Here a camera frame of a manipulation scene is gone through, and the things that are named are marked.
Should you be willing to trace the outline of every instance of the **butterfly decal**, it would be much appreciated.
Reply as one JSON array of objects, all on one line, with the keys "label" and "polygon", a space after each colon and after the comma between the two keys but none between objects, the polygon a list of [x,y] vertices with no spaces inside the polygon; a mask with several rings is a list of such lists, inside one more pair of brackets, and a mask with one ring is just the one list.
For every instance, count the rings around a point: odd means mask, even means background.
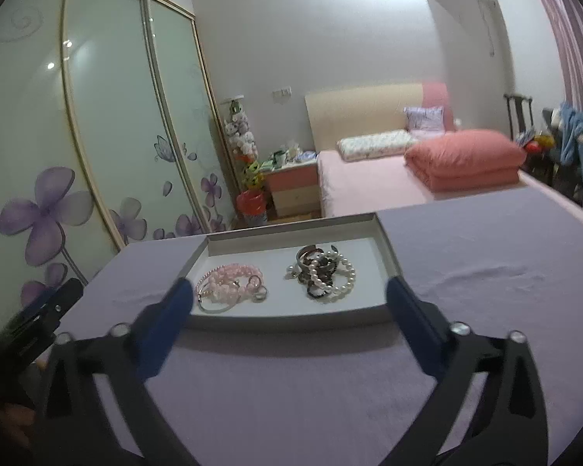
[{"label": "butterfly decal", "polygon": [[[154,143],[154,148],[157,153],[155,160],[157,161],[159,158],[166,161],[167,163],[174,163],[175,156],[173,156],[173,149],[171,144],[166,141],[166,138],[163,136],[158,135],[158,142]],[[188,154],[188,149],[186,148],[186,144],[182,145],[183,155],[187,157],[190,161],[196,161],[196,153],[192,152]]]}]

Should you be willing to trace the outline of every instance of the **wall socket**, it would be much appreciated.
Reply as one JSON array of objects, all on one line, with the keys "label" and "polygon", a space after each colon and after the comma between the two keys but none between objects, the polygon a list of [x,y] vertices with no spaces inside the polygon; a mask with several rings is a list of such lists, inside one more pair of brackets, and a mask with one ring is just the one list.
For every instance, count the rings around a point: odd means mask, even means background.
[{"label": "wall socket", "polygon": [[282,87],[281,89],[277,89],[276,91],[272,91],[272,94],[275,98],[284,98],[291,96],[292,89],[290,86]]}]

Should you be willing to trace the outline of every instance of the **white tray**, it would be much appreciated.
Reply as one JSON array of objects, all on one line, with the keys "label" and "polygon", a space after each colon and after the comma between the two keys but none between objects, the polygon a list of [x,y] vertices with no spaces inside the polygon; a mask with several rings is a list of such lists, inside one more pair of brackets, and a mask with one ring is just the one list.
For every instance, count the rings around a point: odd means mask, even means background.
[{"label": "white tray", "polygon": [[[333,303],[311,299],[306,286],[285,278],[298,251],[313,244],[324,250],[335,245],[356,269],[354,289]],[[384,322],[390,320],[385,286],[389,278],[400,274],[395,253],[375,214],[214,233],[206,237],[180,275],[194,285],[207,271],[230,263],[258,267],[264,274],[268,297],[262,303],[246,300],[216,315],[204,313],[195,303],[191,327],[314,330]],[[336,275],[335,285],[343,283],[345,277]],[[220,306],[207,298],[204,305],[212,309]]]}]

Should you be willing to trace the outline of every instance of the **purple pillow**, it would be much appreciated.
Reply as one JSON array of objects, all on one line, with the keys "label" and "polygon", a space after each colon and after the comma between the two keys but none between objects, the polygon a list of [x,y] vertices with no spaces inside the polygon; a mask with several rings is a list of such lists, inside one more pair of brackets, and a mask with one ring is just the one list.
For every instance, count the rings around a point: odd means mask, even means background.
[{"label": "purple pillow", "polygon": [[445,133],[443,124],[443,107],[405,107],[404,113],[408,117],[408,131],[440,132]]}]

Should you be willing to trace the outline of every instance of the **nightstand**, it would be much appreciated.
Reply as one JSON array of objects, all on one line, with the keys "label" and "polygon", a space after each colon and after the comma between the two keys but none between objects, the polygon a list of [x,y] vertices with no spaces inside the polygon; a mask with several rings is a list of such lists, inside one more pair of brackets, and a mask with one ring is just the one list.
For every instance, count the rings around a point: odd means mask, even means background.
[{"label": "nightstand", "polygon": [[287,163],[264,175],[277,216],[308,214],[321,209],[317,159],[306,163]]}]

